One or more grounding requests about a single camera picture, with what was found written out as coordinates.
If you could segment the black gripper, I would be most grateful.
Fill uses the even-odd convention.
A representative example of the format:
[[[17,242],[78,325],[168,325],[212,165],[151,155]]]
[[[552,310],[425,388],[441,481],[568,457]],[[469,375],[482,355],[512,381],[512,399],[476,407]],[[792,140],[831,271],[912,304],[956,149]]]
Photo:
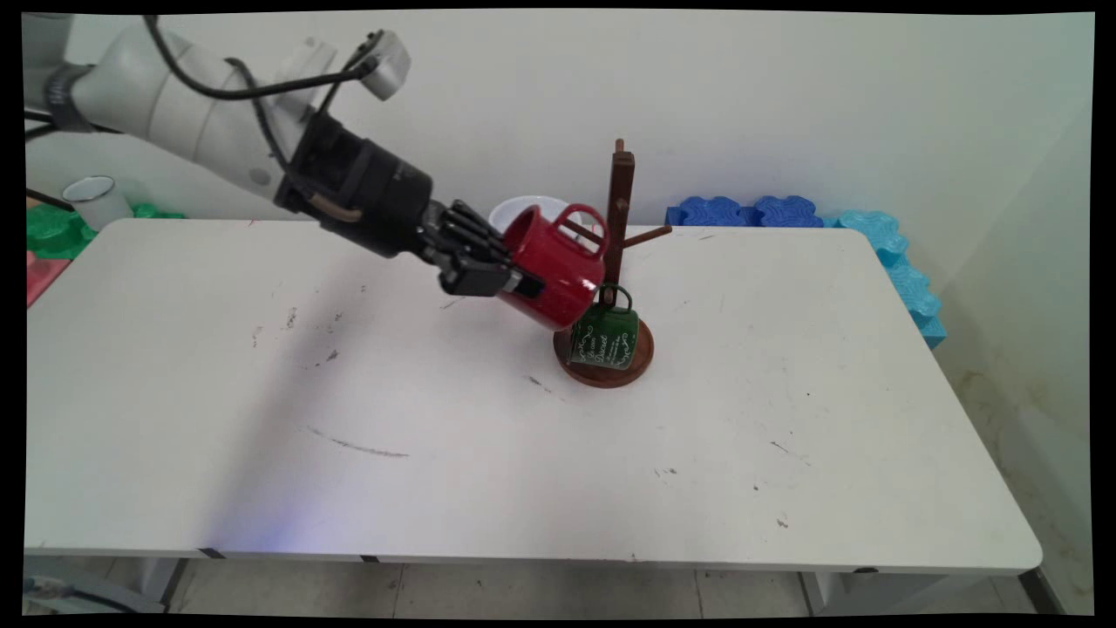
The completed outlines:
[[[509,261],[506,239],[469,204],[433,200],[433,180],[373,141],[347,131],[327,113],[316,113],[291,156],[275,146],[282,171],[275,204],[307,215],[331,234],[383,258],[410,253],[433,263],[462,251],[479,261],[439,265],[439,286],[456,297],[535,298],[542,278]]]

